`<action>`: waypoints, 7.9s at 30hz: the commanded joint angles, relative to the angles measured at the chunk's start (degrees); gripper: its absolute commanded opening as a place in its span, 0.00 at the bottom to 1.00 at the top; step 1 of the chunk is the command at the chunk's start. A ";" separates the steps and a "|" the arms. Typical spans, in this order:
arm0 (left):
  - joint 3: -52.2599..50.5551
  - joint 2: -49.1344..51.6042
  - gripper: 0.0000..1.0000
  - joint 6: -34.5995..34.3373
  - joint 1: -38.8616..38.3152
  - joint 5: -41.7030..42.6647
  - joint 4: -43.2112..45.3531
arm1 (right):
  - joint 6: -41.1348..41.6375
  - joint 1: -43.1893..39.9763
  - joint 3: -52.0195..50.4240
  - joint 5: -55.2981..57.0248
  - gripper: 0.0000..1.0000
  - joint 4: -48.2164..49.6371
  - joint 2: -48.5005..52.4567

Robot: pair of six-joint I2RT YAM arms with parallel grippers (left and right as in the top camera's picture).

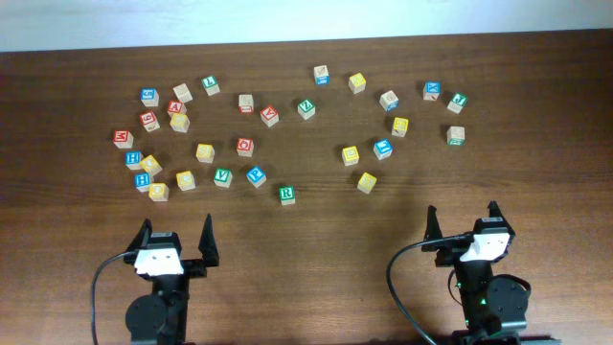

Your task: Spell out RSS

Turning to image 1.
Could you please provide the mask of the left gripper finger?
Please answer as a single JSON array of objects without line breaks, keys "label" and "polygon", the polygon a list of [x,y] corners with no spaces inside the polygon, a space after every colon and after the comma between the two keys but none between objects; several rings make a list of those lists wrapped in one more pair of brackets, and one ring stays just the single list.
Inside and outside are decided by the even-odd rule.
[{"label": "left gripper finger", "polygon": [[152,225],[151,221],[146,218],[136,234],[133,240],[130,242],[128,247],[126,248],[126,252],[136,252],[145,248],[148,245],[148,240],[150,239],[152,233]]},{"label": "left gripper finger", "polygon": [[213,220],[210,214],[205,218],[198,250],[201,253],[204,265],[207,267],[219,266],[219,254],[213,232]]}]

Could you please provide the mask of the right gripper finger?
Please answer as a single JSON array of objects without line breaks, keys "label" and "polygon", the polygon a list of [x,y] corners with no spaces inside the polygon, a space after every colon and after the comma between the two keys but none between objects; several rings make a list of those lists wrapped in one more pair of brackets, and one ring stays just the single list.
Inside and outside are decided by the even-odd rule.
[{"label": "right gripper finger", "polygon": [[437,208],[429,205],[427,209],[427,222],[423,239],[426,242],[440,240],[443,237],[437,217]]},{"label": "right gripper finger", "polygon": [[502,211],[500,210],[497,202],[495,200],[492,200],[489,204],[488,204],[488,216],[490,218],[502,218]]}]

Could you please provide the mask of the yellow S block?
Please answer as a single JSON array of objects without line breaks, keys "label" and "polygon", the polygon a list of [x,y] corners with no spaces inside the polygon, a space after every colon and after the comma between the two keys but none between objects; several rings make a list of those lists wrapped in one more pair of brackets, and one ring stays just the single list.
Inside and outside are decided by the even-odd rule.
[{"label": "yellow S block", "polygon": [[210,144],[198,144],[195,157],[200,163],[213,163],[215,159],[215,149]]},{"label": "yellow S block", "polygon": [[369,195],[372,192],[376,182],[377,178],[375,176],[368,172],[364,172],[359,178],[356,188],[359,191]]}]

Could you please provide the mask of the green R letter block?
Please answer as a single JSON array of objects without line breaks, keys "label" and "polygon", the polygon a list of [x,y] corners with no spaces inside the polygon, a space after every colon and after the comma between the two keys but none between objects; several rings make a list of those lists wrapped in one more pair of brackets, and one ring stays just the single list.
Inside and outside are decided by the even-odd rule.
[{"label": "green R letter block", "polygon": [[296,194],[293,186],[282,186],[279,189],[280,202],[283,206],[296,202]]}]

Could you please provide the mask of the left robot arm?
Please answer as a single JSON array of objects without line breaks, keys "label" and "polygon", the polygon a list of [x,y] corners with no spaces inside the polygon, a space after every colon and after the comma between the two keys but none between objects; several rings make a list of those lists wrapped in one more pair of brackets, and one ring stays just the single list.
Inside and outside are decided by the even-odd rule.
[{"label": "left robot arm", "polygon": [[186,342],[190,281],[219,266],[210,216],[205,218],[198,243],[199,259],[183,259],[175,232],[154,232],[145,219],[126,249],[124,263],[152,283],[151,293],[136,298],[125,313],[132,344],[176,345]]}]

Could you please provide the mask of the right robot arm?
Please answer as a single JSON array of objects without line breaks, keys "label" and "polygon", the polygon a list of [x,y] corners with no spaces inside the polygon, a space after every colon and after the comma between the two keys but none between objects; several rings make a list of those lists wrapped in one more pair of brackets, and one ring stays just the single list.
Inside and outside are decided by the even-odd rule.
[{"label": "right robot arm", "polygon": [[464,331],[452,334],[456,344],[518,344],[527,328],[531,285],[509,274],[495,275],[492,266],[508,255],[515,232],[498,204],[491,201],[488,215],[477,218],[473,230],[456,237],[443,236],[437,209],[429,206],[425,252],[435,252],[437,267],[451,267],[457,279],[465,316]]}]

